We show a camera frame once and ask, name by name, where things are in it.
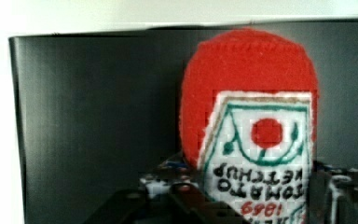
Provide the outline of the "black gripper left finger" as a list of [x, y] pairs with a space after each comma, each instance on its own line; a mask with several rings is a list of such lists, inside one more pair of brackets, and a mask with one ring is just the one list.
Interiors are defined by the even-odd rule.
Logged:
[[146, 190], [116, 192], [84, 224], [249, 224], [223, 202], [210, 201], [188, 183], [174, 184], [155, 199]]

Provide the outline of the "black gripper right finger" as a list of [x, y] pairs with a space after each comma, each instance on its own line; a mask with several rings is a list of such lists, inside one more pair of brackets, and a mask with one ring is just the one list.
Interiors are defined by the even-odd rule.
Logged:
[[310, 178], [309, 224], [358, 224], [358, 170], [318, 170]]

